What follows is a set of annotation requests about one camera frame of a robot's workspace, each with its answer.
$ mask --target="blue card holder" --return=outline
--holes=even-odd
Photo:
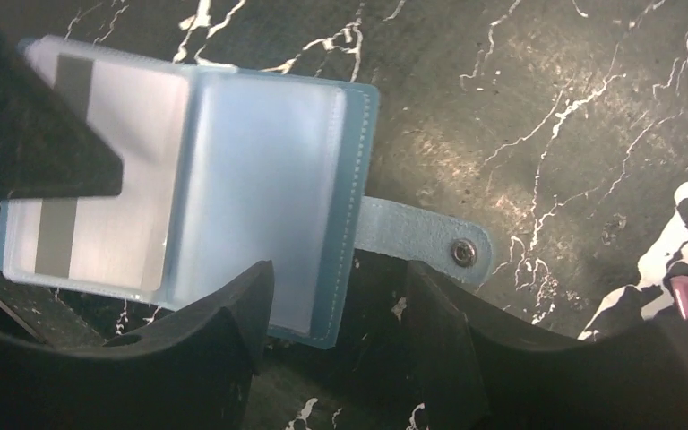
[[[80,221],[83,211],[103,214],[97,215],[103,218],[100,224],[137,222],[125,219],[124,211],[94,206],[102,207],[109,200],[77,199],[75,218],[53,224],[25,221],[46,216],[46,208],[53,202],[7,201],[0,225],[0,267],[8,279],[177,310],[210,294],[256,261],[272,260],[276,286],[269,334],[317,348],[335,344],[374,138],[379,101],[375,87],[234,67],[169,64],[52,37],[25,41],[21,49],[29,63],[43,67],[45,76],[55,79],[59,78],[52,72],[54,64],[67,57],[91,62],[86,99],[94,106],[120,97],[113,84],[100,83],[107,81],[94,74],[100,75],[111,64],[140,71],[141,77],[146,73],[178,76],[188,82],[188,101],[180,138],[174,141],[178,160],[171,197],[161,193],[159,202],[168,212],[166,240],[131,251],[163,254],[159,272],[149,273],[147,278],[148,269],[144,269],[142,280],[117,282],[112,270],[116,267],[107,267],[114,266],[111,259],[73,260],[76,254],[88,253],[90,245],[82,240],[93,236],[93,226]],[[129,112],[129,118],[124,112],[115,121],[100,119],[103,115],[98,108],[86,110],[86,119],[102,137],[107,133],[105,127],[121,126],[112,122],[133,124],[134,116],[142,115]],[[107,139],[107,144],[123,154],[127,166],[142,157],[130,151],[125,139]],[[131,176],[127,184],[133,187],[142,180]],[[138,194],[151,192],[156,197],[159,187],[135,189]],[[58,224],[64,224],[69,232],[53,231],[56,227],[52,226]],[[39,259],[42,252],[31,248],[41,247],[36,237],[64,242],[70,256],[60,274],[42,272],[30,261]],[[114,235],[105,240],[97,239],[93,246],[125,247],[115,242]],[[47,246],[57,248],[55,242]],[[147,267],[157,261],[150,255],[141,260]],[[89,275],[96,272],[108,276],[96,279]]]

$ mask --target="card holder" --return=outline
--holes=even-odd
[[[53,37],[21,47],[50,85],[60,64],[92,63],[89,100],[108,110],[86,119],[121,155],[125,173],[116,198],[4,202],[0,267],[8,279],[176,310],[270,259],[269,334],[333,345],[373,142],[374,87],[168,64]],[[115,68],[121,78],[100,78]],[[143,91],[145,81],[159,86]],[[177,108],[168,91],[183,98]],[[179,117],[155,151],[154,129]],[[47,249],[44,261],[61,262],[61,271],[40,267],[34,254]]]

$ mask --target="magnetic stripe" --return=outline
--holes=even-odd
[[[54,90],[83,120],[88,115],[93,61],[59,56]],[[44,199],[41,203],[35,272],[69,278],[77,199]]]

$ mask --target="wallet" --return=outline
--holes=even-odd
[[[433,259],[459,280],[489,274],[482,228],[364,197],[371,85],[171,64],[50,36],[20,50],[124,173],[116,197],[3,202],[9,280],[177,310],[270,260],[269,334],[329,348],[355,247]],[[453,267],[455,237],[473,241],[473,267]]]

